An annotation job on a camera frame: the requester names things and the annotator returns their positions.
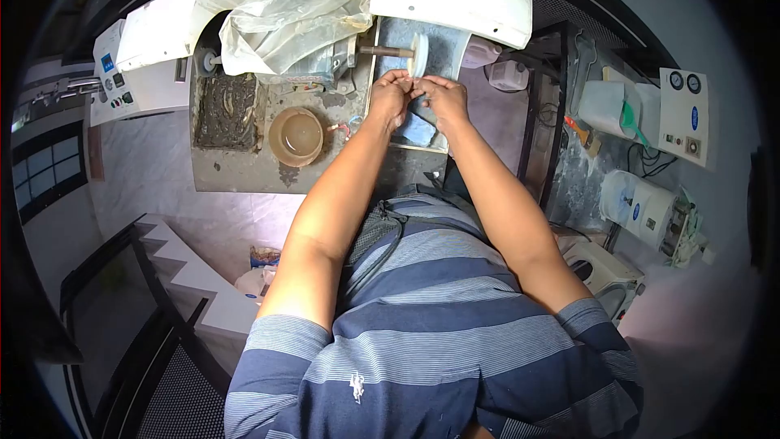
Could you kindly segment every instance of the man's left hand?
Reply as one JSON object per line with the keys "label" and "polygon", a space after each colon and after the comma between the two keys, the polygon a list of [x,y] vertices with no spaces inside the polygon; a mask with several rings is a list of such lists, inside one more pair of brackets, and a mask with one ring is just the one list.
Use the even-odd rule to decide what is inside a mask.
{"label": "man's left hand", "polygon": [[423,91],[414,89],[406,70],[390,70],[371,87],[368,119],[382,122],[391,132],[395,131],[406,118],[406,106],[410,100],[421,95]]}

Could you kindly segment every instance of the white staircase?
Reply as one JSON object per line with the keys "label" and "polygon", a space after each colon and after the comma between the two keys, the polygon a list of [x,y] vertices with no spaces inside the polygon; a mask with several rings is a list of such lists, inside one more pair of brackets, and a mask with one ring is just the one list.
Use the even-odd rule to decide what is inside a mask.
{"label": "white staircase", "polygon": [[190,318],[201,298],[208,298],[195,323],[195,335],[233,375],[258,305],[209,267],[160,216],[148,214],[136,227],[158,278],[184,320]]}

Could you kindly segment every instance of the white polishing wheel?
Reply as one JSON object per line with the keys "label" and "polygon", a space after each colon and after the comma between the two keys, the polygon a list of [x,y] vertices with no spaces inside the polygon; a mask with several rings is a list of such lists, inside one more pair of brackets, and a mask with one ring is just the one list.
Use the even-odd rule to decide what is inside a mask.
{"label": "white polishing wheel", "polygon": [[411,50],[414,51],[414,58],[406,60],[406,71],[409,72],[410,77],[419,78],[425,74],[425,66],[428,62],[428,36],[415,33]]}

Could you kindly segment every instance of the embroidered logo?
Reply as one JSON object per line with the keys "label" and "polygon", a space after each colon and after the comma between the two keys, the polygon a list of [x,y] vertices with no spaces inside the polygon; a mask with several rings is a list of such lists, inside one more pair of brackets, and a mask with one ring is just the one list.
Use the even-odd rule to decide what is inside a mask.
{"label": "embroidered logo", "polygon": [[360,397],[363,396],[363,383],[366,381],[364,376],[358,372],[349,377],[349,385],[353,388],[352,396],[355,397],[355,403],[360,405]]}

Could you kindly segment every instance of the hand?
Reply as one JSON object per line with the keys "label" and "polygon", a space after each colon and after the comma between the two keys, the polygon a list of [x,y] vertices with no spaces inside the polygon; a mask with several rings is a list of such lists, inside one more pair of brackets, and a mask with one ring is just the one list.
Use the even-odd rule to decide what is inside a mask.
{"label": "hand", "polygon": [[426,75],[414,79],[416,91],[424,92],[427,100],[425,107],[433,109],[436,114],[436,128],[449,137],[455,129],[469,123],[466,111],[466,87],[436,75]]}
{"label": "hand", "polygon": [[371,104],[368,120],[381,122],[390,132],[403,124],[409,101],[423,95],[422,90],[413,90],[412,78],[406,70],[390,70],[383,74],[371,87]]}

